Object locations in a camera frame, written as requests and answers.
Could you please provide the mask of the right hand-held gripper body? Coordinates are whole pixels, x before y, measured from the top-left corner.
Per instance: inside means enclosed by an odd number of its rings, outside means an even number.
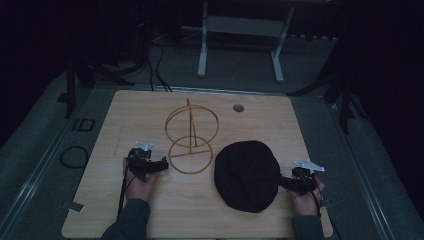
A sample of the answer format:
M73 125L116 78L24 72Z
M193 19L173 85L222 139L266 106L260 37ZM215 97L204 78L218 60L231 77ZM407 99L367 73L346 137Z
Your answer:
M305 195L312 192L318 186L315 172L324 172L325 168L307 159L305 161L294 161L292 169L292 191Z

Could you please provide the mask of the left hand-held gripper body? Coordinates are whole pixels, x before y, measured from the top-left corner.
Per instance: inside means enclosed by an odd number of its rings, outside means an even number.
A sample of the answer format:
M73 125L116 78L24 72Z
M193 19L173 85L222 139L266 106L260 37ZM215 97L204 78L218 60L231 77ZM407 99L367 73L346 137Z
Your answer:
M148 174L159 170L158 163L151 160L152 148L152 143L136 142L136 148L132 148L127 157L129 170L143 182Z

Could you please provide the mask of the gold wire hat stand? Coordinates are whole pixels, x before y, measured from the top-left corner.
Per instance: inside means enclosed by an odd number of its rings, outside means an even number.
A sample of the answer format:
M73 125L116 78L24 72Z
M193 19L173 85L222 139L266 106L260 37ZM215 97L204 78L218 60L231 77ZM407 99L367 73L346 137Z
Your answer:
M213 129L213 133L209 138L204 138L200 136L196 127L196 117L195 111L204 111L210 114L215 120L215 128ZM173 138L170 134L171 122L180 114L187 113L188 114L188 134L186 136L180 136L178 138ZM171 166L179 173L186 175L198 174L206 170L210 164L212 163L213 158L213 149L211 146L211 142L216 138L218 132L220 130L220 122L218 115L211 109L202 106L192 104L190 99L186 99L186 105L176 108L173 110L165 120L164 131L167 138L171 141L171 146L168 150L168 157ZM175 160L180 157L193 156L195 154L209 154L209 160L205 166L198 170L183 170L179 168Z

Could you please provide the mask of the black beret hat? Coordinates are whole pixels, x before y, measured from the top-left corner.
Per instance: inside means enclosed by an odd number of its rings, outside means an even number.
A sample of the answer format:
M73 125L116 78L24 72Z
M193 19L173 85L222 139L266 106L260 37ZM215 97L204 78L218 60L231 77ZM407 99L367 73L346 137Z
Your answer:
M215 157L214 183L231 208L260 213L278 193L280 166L271 149L257 140L224 147Z

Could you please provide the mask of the person's right hand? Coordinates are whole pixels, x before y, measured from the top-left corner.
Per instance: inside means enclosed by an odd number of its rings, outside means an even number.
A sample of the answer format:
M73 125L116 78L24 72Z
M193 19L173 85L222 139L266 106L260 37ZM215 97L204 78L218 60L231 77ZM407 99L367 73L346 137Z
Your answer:
M320 215L321 201L322 201L322 192L325 189L325 185L319 180L318 177L315 178L317 187L305 195L299 195L296 192L288 190L294 211L298 216L305 215Z

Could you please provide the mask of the person's left hand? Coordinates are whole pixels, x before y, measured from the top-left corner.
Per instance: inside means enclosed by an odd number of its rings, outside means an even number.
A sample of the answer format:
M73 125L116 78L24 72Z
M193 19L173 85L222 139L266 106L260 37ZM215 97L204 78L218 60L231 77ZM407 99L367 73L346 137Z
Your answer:
M138 199L149 202L160 174L154 173L146 182L143 182L127 169L126 158L123 159L123 174L126 178L124 187L126 201Z

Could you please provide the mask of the black tripod stand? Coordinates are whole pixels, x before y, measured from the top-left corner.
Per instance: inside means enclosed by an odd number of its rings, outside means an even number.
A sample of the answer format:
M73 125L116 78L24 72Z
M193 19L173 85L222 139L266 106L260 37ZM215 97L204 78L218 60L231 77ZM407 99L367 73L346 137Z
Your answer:
M323 95L323 100L325 103L335 105L338 108L339 125L343 133L348 135L348 120L354 117L354 113L362 118L368 118L359 106L359 102L352 96L353 70L349 64L342 64L332 73L323 68L316 81L300 90L287 93L287 96L300 97L324 85L327 85L328 88Z
M103 67L96 62L91 56L84 53L77 47L68 49L68 57L66 62L66 92L61 94L61 99L66 103L65 118L69 119L76 107L76 82L78 78L83 87L92 88L95 85L94 72L99 72L108 80L121 85L133 86L132 82L124 80L117 74Z

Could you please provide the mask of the white metal stand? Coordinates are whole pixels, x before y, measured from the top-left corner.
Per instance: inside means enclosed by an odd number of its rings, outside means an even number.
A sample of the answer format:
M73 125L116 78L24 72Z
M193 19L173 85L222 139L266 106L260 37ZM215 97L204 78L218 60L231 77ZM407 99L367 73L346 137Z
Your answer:
M270 52L271 63L274 71L275 81L282 83L285 78L280 62L280 55L284 42L287 38L288 29L294 14L295 7L289 6L284 20L264 20L254 18L240 18L229 16L210 15L208 3L211 0L200 0L202 2L202 25L201 48L198 60L197 76L205 77L207 70L209 33L226 33L249 36L273 37L278 40L276 47Z

